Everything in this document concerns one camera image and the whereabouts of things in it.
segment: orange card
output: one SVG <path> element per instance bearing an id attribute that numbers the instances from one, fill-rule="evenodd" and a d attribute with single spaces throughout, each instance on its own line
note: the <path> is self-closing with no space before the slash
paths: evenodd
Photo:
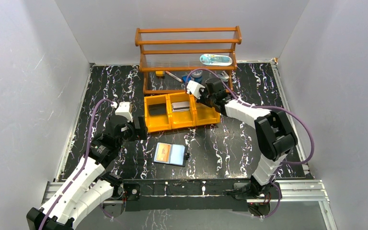
<path id="1" fill-rule="evenodd" d="M 165 163 L 169 162 L 171 145 L 165 143 L 159 143 L 159 148 L 157 149 L 156 160 Z"/>

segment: marble surface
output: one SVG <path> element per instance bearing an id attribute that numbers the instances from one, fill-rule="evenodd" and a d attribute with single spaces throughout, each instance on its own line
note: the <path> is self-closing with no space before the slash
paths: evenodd
<path id="1" fill-rule="evenodd" d="M 179 89 L 170 77 L 157 79 L 148 89 Z M 245 101 L 260 105 L 283 106 L 270 63 L 242 63 L 233 77 L 234 91 Z M 143 74 L 138 66 L 95 66 L 83 101 L 65 170 L 60 179 L 75 169 L 87 143 L 89 117 L 102 98 L 133 103 L 133 116 L 144 114 Z M 112 108 L 104 103 L 95 116 L 93 133 L 101 132 Z M 152 162 L 157 142 L 187 145 L 191 154 L 185 167 Z M 107 170 L 125 179 L 224 179 L 249 178 L 257 167 L 260 151 L 254 129 L 238 120 L 222 117 L 216 125 L 150 133 L 144 141 L 127 142 Z M 299 161 L 297 150 L 287 156 Z M 304 178 L 301 166 L 284 165 L 278 177 Z"/>

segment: gray floor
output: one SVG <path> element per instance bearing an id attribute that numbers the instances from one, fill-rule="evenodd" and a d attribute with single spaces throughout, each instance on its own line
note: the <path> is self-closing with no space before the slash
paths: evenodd
<path id="1" fill-rule="evenodd" d="M 231 210 L 151 210 L 125 212 L 113 222 L 99 208 L 76 230 L 324 230 L 318 202 L 283 202 L 261 222 L 248 212 Z"/>

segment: gray panel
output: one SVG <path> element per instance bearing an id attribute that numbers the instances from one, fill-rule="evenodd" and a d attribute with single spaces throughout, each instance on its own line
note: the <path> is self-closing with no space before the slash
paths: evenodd
<path id="1" fill-rule="evenodd" d="M 53 180 L 89 64 L 53 0 L 0 0 L 0 230 L 28 229 Z"/>
<path id="2" fill-rule="evenodd" d="M 239 25 L 238 60 L 280 56 L 308 0 L 56 0 L 89 62 L 138 64 L 136 28 Z"/>
<path id="3" fill-rule="evenodd" d="M 310 1 L 279 70 L 291 109 L 313 131 L 310 169 L 338 228 L 368 229 L 368 2 Z"/>
<path id="4" fill-rule="evenodd" d="M 261 222 L 249 212 L 231 210 L 151 210 L 124 212 L 113 222 L 99 208 L 77 230 L 324 230 L 318 202 L 284 202 L 277 212 Z"/>

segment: yellow object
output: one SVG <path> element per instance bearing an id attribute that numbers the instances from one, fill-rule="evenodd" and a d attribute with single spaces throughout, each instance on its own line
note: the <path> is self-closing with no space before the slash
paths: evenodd
<path id="1" fill-rule="evenodd" d="M 164 71 L 156 71 L 157 77 L 164 77 Z"/>
<path id="2" fill-rule="evenodd" d="M 194 96 L 185 92 L 145 97 L 145 121 L 149 132 L 170 130 L 175 128 L 195 127 L 220 122 L 220 114 L 214 108 L 196 103 Z M 189 111 L 172 112 L 172 103 L 190 102 Z M 167 114 L 149 115 L 149 105 L 166 103 Z"/>

